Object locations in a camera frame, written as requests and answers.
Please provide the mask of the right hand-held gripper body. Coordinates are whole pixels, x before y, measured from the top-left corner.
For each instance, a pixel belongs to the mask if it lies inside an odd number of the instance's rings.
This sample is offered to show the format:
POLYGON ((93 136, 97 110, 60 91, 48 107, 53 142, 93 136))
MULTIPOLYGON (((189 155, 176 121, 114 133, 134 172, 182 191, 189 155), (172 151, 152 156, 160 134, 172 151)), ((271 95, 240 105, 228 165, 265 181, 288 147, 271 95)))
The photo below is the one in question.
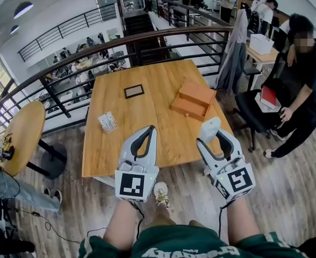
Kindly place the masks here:
POLYGON ((243 156, 219 158, 205 156, 204 174, 225 200, 235 200, 256 186, 253 169, 243 156))

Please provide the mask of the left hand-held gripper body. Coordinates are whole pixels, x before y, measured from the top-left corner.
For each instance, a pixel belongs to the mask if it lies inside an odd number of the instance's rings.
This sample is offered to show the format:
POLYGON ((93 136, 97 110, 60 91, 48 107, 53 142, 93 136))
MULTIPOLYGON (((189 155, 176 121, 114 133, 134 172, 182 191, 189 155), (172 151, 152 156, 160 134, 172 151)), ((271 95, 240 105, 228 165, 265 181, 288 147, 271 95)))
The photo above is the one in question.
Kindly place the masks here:
POLYGON ((158 173, 157 166, 119 159, 115 172, 116 197, 131 202, 145 203, 154 187, 158 173))

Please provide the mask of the orange cardboard box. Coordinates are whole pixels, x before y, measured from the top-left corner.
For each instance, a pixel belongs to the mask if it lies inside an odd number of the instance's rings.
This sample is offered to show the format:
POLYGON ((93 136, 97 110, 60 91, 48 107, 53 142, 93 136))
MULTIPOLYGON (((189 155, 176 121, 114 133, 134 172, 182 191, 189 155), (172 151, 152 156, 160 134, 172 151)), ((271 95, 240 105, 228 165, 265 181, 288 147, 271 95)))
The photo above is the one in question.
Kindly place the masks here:
POLYGON ((171 104, 171 109, 187 117, 205 121, 216 91, 195 82, 186 81, 171 104))

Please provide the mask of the white printed card packet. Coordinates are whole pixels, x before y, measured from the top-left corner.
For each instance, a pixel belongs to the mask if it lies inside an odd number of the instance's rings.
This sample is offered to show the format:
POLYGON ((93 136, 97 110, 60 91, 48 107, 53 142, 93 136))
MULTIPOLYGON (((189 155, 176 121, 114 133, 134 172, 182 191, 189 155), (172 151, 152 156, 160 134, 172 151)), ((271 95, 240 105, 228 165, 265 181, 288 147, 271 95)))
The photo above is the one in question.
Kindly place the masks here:
POLYGON ((98 121, 105 133, 109 133, 117 128, 116 121, 110 111, 99 116, 98 121))

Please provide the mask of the person's leg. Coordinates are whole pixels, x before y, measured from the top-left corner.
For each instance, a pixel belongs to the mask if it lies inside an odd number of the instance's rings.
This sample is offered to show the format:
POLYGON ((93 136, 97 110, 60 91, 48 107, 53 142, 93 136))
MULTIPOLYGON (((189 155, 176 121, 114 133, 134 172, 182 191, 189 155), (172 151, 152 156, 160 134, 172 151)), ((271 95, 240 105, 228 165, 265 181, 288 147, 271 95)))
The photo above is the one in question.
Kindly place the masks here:
POLYGON ((156 226, 169 226, 175 224, 176 223, 170 218, 166 203, 160 203, 156 208, 155 216, 152 222, 147 225, 147 228, 156 226))

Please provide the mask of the white book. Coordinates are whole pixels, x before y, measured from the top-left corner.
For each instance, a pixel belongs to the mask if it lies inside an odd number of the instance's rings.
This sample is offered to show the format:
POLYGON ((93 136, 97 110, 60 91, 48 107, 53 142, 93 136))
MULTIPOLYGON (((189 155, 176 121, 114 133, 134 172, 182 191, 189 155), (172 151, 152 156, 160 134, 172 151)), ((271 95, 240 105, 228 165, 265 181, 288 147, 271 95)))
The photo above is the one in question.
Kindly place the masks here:
POLYGON ((281 109, 281 104, 278 100, 276 100, 276 106, 274 109, 264 105, 261 101, 261 93, 258 92, 255 96, 255 101, 257 103, 257 105, 259 106, 260 110, 263 112, 263 113, 278 113, 281 109))

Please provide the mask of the red book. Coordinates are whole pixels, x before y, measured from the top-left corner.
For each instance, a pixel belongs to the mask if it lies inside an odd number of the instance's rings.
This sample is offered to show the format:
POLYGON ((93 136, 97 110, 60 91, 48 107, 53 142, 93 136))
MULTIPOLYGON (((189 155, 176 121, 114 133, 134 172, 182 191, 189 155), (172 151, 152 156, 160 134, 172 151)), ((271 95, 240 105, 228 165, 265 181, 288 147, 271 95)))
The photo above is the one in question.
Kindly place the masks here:
POLYGON ((260 102, 269 108, 274 109, 276 107, 276 93, 264 85, 261 91, 260 102))

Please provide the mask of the person's green shirt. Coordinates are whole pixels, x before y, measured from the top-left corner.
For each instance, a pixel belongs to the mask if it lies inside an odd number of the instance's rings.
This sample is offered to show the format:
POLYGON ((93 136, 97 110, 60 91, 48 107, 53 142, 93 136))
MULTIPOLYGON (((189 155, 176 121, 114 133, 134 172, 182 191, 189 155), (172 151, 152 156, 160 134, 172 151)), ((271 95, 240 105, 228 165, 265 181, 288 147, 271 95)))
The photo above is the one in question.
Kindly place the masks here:
POLYGON ((155 226, 142 231, 130 250, 120 250, 98 236, 82 241, 78 258, 308 258, 275 232, 250 236, 234 246, 214 230, 199 226, 155 226))

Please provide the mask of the crowd of seated people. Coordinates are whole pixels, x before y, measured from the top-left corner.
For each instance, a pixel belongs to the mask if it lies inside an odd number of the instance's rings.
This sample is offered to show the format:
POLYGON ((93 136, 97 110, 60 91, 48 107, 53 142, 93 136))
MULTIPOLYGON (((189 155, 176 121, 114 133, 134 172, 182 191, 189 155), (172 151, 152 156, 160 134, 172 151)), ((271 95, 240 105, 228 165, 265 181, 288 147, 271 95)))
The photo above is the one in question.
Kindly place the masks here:
POLYGON ((58 91, 59 86, 67 84, 67 86, 71 87, 74 84, 80 84, 94 79, 96 76, 125 69, 125 59, 109 62, 112 59, 120 58, 124 55, 125 53, 122 49, 112 48, 104 49, 97 54, 80 59, 78 62, 74 62, 70 65, 68 75, 71 75, 71 77, 58 81, 53 85, 53 88, 55 91, 58 91))

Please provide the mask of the light wooden desk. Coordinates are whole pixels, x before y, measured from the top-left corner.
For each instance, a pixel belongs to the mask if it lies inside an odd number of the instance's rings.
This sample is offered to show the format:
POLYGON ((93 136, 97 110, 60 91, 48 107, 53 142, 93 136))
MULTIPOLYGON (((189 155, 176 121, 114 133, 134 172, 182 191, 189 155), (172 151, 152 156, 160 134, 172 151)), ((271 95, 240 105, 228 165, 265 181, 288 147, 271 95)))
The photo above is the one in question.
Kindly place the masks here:
POLYGON ((254 89, 254 86, 257 82, 258 77, 262 75, 263 66, 275 63, 275 60, 277 58, 279 51, 275 48, 272 48, 269 54, 261 55, 249 47, 249 42, 246 43, 246 48, 247 48, 247 55, 257 62, 257 66, 255 67, 257 69, 256 74, 249 75, 249 84, 248 84, 248 91, 249 91, 249 90, 254 89))

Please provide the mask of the round wooden table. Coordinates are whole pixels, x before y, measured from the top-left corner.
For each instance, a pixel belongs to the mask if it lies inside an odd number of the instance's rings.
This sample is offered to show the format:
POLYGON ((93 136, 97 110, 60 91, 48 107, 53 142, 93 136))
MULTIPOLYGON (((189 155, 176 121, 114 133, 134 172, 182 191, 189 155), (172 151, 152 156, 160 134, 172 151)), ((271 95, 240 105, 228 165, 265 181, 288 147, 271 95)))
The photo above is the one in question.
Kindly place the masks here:
POLYGON ((16 113, 6 128, 3 146, 14 152, 10 160, 1 163, 1 167, 12 177, 26 167, 50 180, 64 172, 67 164, 65 146, 58 142, 50 145, 41 139, 45 118, 44 105, 39 101, 30 102, 16 113), (30 161, 38 146, 45 150, 39 166, 30 161))

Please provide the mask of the white plastic bin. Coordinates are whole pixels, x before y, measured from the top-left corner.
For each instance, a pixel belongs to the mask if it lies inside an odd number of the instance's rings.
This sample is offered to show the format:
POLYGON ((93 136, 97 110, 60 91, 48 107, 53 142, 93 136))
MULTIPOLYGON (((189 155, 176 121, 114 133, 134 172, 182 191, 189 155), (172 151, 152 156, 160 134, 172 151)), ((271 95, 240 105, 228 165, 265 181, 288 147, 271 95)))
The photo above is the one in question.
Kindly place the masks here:
POLYGON ((274 41, 262 34, 251 34, 249 48, 257 54, 265 55, 271 52, 274 41))

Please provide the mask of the dark staircase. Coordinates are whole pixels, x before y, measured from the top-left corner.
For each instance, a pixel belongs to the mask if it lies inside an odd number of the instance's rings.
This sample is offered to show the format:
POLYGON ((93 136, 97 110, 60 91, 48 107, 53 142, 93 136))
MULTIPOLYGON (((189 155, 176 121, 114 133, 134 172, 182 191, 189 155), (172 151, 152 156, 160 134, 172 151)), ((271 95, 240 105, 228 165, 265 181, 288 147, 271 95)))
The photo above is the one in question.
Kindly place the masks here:
MULTIPOLYGON (((143 13, 134 17, 126 17, 126 35, 136 35, 155 31, 148 13, 143 13)), ((168 49, 160 49, 166 47, 167 43, 164 37, 144 39, 139 42, 133 42, 126 45, 128 54, 134 54, 141 51, 141 59, 143 65, 151 65, 159 61, 170 59, 168 49)))

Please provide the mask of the black balcony railing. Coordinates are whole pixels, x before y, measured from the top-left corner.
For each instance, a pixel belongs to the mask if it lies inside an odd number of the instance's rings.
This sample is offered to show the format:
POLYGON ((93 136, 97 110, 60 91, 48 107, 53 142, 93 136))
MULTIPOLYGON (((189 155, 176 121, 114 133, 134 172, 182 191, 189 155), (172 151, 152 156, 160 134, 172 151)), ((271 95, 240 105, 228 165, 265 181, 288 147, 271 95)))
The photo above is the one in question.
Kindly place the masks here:
POLYGON ((20 55, 21 59, 26 62, 32 56, 41 52, 44 48, 57 42, 58 40, 64 39, 74 32, 115 18, 116 7, 114 4, 107 4, 105 6, 101 6, 100 8, 89 10, 66 20, 39 35, 17 53, 20 55))

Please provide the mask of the black railing with wooden rail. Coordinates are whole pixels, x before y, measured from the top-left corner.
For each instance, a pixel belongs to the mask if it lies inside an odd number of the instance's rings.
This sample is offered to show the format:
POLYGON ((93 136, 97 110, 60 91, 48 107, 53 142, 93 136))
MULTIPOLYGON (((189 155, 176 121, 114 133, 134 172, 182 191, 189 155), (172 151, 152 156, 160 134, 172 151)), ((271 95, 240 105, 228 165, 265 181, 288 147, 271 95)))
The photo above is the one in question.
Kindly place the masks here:
POLYGON ((86 122, 85 115, 82 115, 76 120, 72 119, 71 112, 76 110, 82 109, 90 105, 90 100, 86 100, 85 102, 79 102, 76 105, 69 105, 69 102, 74 102, 78 99, 77 96, 71 97, 66 99, 65 101, 60 101, 60 97, 65 90, 55 91, 54 87, 59 83, 77 76, 83 72, 93 70, 95 68, 108 65, 113 62, 122 61, 125 59, 132 60, 137 66, 147 66, 156 63, 165 63, 169 62, 169 59, 163 58, 155 58, 154 54, 158 53, 162 55, 163 53, 167 52, 170 49, 174 48, 186 48, 186 47, 193 47, 193 46, 208 46, 211 47, 212 45, 218 45, 221 48, 225 48, 229 34, 232 31, 232 27, 224 27, 224 26, 201 26, 201 27, 179 27, 179 28, 171 28, 168 30, 157 30, 151 31, 146 33, 135 34, 131 36, 127 36, 124 38, 116 39, 113 41, 109 41, 107 43, 96 45, 91 48, 86 48, 83 51, 73 54, 72 56, 59 61, 58 63, 54 64, 53 66, 46 68, 34 76, 27 79, 25 82, 17 86, 13 91, 8 92, 4 91, 3 98, 0 99, 0 118, 4 117, 4 113, 1 112, 1 107, 4 103, 10 100, 14 95, 21 92, 29 85, 33 84, 36 81, 40 81, 42 86, 38 90, 30 93, 25 99, 30 99, 30 97, 38 94, 42 90, 46 90, 48 96, 39 102, 40 105, 43 105, 47 100, 53 100, 53 104, 50 105, 48 108, 44 108, 44 117, 45 121, 48 122, 48 126, 43 129, 43 134, 55 132, 64 128, 68 128, 71 126, 84 124, 86 122), (144 47, 144 43, 149 40, 159 40, 164 39, 166 37, 174 36, 174 35, 185 35, 189 37, 192 34, 204 34, 207 37, 206 42, 187 42, 186 44, 178 44, 178 45, 171 45, 171 46, 163 46, 157 48, 149 48, 144 47), (56 70, 59 70, 63 67, 66 67, 73 62, 86 58, 88 56, 98 55, 100 52, 113 49, 115 47, 125 46, 125 45, 133 45, 134 50, 132 53, 127 55, 122 55, 119 57, 112 57, 110 59, 102 60, 97 62, 96 60, 92 60, 91 64, 87 65, 86 67, 81 67, 80 70, 71 73, 63 78, 60 78, 56 81, 48 83, 46 81, 46 76, 48 74, 53 73, 56 70))

